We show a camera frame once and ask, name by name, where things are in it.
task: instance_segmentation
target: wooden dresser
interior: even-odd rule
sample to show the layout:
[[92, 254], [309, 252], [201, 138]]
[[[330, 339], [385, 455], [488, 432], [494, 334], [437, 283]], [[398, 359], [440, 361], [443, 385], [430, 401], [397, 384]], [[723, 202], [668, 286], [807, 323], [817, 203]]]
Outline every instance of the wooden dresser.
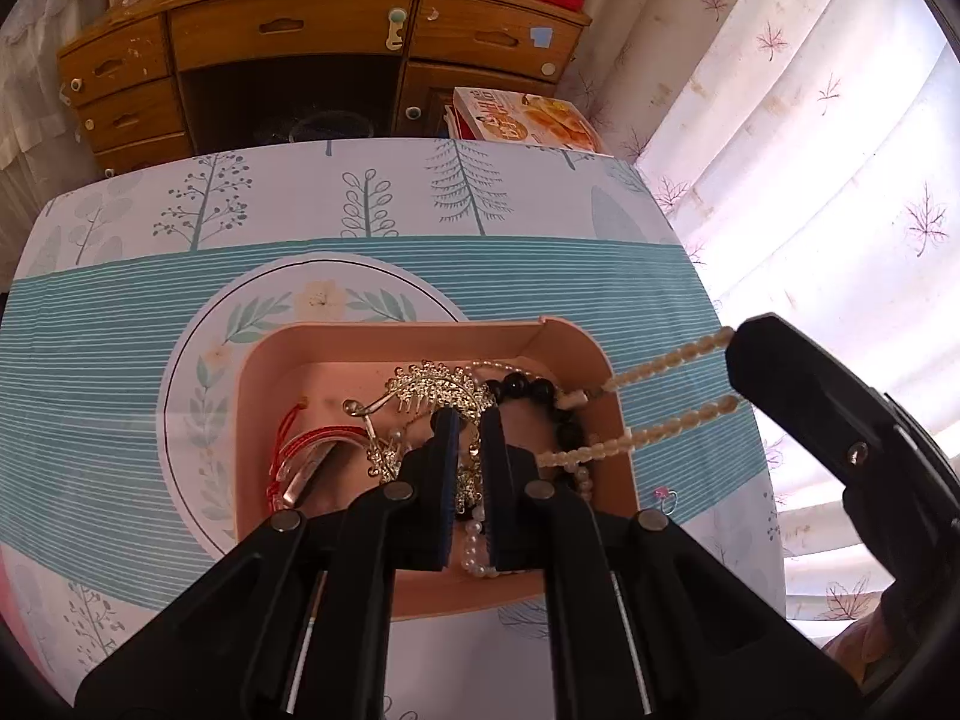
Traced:
[[118, 175], [254, 146], [304, 110], [433, 136], [454, 86], [551, 95], [588, 23], [538, 0], [142, 0], [64, 46], [59, 72]]

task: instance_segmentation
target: blue sticker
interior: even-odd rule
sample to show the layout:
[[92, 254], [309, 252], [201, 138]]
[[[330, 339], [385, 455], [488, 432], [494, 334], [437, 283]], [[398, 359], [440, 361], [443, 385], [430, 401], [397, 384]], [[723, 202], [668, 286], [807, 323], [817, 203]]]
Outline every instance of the blue sticker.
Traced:
[[550, 41], [553, 40], [552, 26], [531, 26], [530, 39], [534, 42], [535, 49], [549, 49]]

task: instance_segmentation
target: rhinestone hair comb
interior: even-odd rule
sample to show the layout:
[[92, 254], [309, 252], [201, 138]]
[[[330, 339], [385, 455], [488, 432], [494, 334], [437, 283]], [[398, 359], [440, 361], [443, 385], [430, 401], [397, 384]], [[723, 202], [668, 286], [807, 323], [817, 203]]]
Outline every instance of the rhinestone hair comb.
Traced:
[[473, 463], [457, 469], [457, 512], [463, 514], [468, 508], [479, 503], [483, 497], [480, 469], [476, 461], [480, 453], [480, 415], [496, 405], [496, 400], [487, 386], [479, 384], [473, 378], [472, 372], [465, 368], [450, 368], [442, 362], [423, 360], [419, 365], [410, 365], [407, 370], [397, 367], [392, 379], [387, 381], [384, 394], [370, 405], [364, 406], [356, 400], [344, 400], [344, 412], [363, 419], [371, 440], [367, 452], [371, 466], [368, 474], [379, 477], [381, 483], [397, 478], [403, 452], [399, 442], [390, 440], [385, 443], [378, 439], [370, 416], [394, 398], [397, 399], [397, 410], [402, 413], [421, 415], [451, 406], [472, 424], [474, 439], [470, 443], [469, 455]]

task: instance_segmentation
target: tablecloth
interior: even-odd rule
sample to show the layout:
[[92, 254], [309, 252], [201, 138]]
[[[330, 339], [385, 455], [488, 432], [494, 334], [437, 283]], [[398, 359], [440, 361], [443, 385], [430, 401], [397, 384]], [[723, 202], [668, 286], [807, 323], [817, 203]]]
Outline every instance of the tablecloth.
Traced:
[[[623, 162], [432, 140], [200, 156], [43, 210], [0, 328], [0, 608], [72, 699], [235, 541], [224, 430], [247, 344], [296, 319], [566, 317], [614, 370], [717, 329]], [[644, 425], [730, 389], [722, 356], [621, 394]], [[673, 517], [784, 607], [750, 410], [632, 458]], [[395, 623], [385, 712], [551, 717], [542, 603]]]

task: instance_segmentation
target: curtain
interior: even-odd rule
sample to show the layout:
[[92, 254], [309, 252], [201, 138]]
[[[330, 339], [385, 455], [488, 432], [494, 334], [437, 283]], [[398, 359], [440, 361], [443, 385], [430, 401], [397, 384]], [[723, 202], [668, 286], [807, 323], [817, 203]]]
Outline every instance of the curtain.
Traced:
[[[635, 162], [720, 319], [774, 311], [960, 454], [960, 65], [923, 0], [587, 0], [562, 80]], [[757, 414], [787, 617], [825, 642], [891, 577], [841, 485]]]
[[17, 0], [0, 25], [0, 292], [46, 202], [100, 177], [59, 93], [56, 50], [107, 0]]

